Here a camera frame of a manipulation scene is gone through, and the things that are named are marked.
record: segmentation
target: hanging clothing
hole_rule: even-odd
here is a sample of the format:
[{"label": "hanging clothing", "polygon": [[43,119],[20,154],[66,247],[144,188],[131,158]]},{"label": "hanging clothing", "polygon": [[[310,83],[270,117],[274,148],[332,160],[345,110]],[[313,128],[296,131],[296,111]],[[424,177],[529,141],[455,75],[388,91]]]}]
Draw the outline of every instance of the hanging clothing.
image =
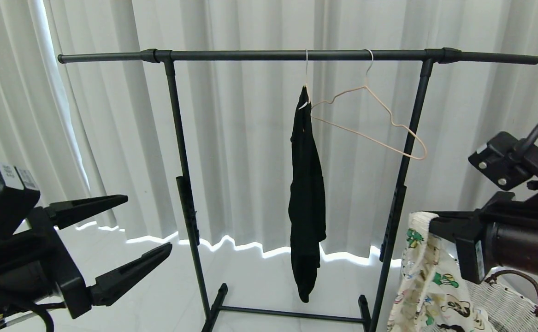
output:
[{"label": "hanging clothing", "polygon": [[294,179],[288,212],[291,221],[291,267],[300,299],[307,303],[320,267],[320,241],[326,239],[324,178],[312,135],[309,101],[304,86],[291,134]]},{"label": "hanging clothing", "polygon": [[472,302],[467,283],[439,237],[429,234],[434,213],[410,214],[402,282],[387,323],[389,332],[494,332],[488,313]]}]

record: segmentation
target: black garment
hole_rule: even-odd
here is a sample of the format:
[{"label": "black garment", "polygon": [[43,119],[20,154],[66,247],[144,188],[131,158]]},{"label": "black garment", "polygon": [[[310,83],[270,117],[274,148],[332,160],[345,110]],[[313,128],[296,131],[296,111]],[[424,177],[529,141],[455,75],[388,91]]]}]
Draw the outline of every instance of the black garment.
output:
[{"label": "black garment", "polygon": [[291,183],[289,214],[291,267],[300,299],[305,303],[309,301],[320,267],[319,242],[326,239],[324,178],[312,135],[311,109],[304,86],[291,134],[294,180]]}]

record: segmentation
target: clothes rack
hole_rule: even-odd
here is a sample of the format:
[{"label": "clothes rack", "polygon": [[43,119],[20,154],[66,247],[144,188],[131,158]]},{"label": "clothes rack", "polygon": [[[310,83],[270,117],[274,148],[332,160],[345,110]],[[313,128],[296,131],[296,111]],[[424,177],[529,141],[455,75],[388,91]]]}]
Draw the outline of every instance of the clothes rack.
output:
[{"label": "clothes rack", "polygon": [[[455,48],[434,48],[424,50],[328,50],[328,51],[171,51],[149,49],[138,52],[126,53],[100,53],[100,54],[75,54],[75,55],[58,55],[60,63],[76,62],[94,62],[94,61],[147,61],[151,63],[164,63],[168,79],[168,89],[170,92],[170,101],[174,126],[177,135],[178,153],[181,162],[182,176],[178,177],[177,185],[180,194],[183,215],[187,226],[187,236],[189,236],[189,246],[195,265],[195,273],[199,284],[201,302],[205,313],[206,321],[202,332],[211,332],[220,311],[235,311],[238,313],[253,313],[277,315],[286,317],[298,317],[304,319],[317,319],[327,321],[338,321],[345,323],[362,324],[365,332],[375,332],[378,319],[380,317],[381,305],[383,302],[385,285],[390,269],[391,258],[394,251],[394,244],[398,231],[400,215],[404,205],[406,195],[406,173],[410,158],[403,156],[400,162],[400,169],[396,180],[395,191],[393,194],[390,214],[387,220],[385,236],[381,245],[380,261],[381,267],[380,279],[376,300],[372,307],[373,313],[370,315],[367,299],[364,295],[359,296],[359,312],[361,318],[338,317],[330,315],[317,315],[307,313],[294,313],[289,311],[276,311],[256,308],[242,308],[224,305],[224,300],[228,292],[226,284],[222,284],[218,295],[213,304],[209,305],[207,290],[199,258],[199,230],[197,229],[197,220],[195,218],[195,204],[193,202],[193,193],[191,181],[189,178],[189,164],[187,162],[187,150],[185,148],[185,138],[183,134],[183,124],[181,120],[181,111],[178,103],[178,91],[176,82],[176,72],[174,69],[175,61],[421,61],[420,80],[416,90],[416,98],[410,118],[410,130],[416,133],[420,114],[429,78],[435,63],[446,64],[458,61],[473,61],[486,63],[513,63],[520,65],[536,65],[538,57],[532,55],[519,54],[499,54],[499,53],[476,53],[463,52]],[[404,143],[404,153],[411,154],[414,145],[414,137],[407,134]]]}]

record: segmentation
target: white label sticker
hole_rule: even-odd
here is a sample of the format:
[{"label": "white label sticker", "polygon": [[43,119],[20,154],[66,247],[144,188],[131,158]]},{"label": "white label sticker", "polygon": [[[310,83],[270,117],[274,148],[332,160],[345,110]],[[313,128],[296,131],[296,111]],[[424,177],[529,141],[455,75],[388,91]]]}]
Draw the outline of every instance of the white label sticker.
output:
[{"label": "white label sticker", "polygon": [[0,173],[3,176],[3,180],[7,187],[23,190],[23,183],[21,182],[21,179],[18,178],[14,166],[0,162]]},{"label": "white label sticker", "polygon": [[39,190],[39,186],[37,183],[35,183],[35,180],[33,179],[33,176],[31,175],[31,172],[29,170],[22,170],[21,168],[16,168],[18,174],[20,175],[23,185],[32,190]]},{"label": "white label sticker", "polygon": [[482,151],[486,150],[487,147],[488,147],[488,144],[486,144],[486,143],[482,144],[482,146],[479,147],[479,148],[476,150],[476,153],[477,153],[477,154],[482,153]]},{"label": "white label sticker", "polygon": [[486,276],[484,272],[484,252],[482,251],[482,241],[476,243],[476,260],[478,261],[478,277],[483,280]]}]

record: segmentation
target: camera mounted on robot arm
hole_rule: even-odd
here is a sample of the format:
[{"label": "camera mounted on robot arm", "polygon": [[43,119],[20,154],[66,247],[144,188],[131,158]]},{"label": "camera mounted on robot arm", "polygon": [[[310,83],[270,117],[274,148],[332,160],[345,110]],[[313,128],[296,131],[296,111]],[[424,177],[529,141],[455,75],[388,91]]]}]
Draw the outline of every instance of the camera mounted on robot arm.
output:
[{"label": "camera mounted on robot arm", "polygon": [[[472,212],[434,212],[429,231],[454,242],[463,279],[480,284],[493,267],[538,275],[538,124],[523,139],[499,132],[469,162],[503,191]],[[526,182],[537,191],[518,202],[509,192]]]},{"label": "camera mounted on robot arm", "polygon": [[[114,208],[128,197],[104,196],[54,202],[36,207],[40,192],[27,170],[0,162],[0,330],[20,321],[8,320],[31,311],[53,332],[48,311],[68,309],[76,319],[92,306],[110,306],[162,263],[172,250],[165,243],[142,257],[96,277],[87,287],[57,229],[64,229]],[[27,221],[29,229],[16,233]],[[48,296],[59,296],[60,303],[36,304]]]}]

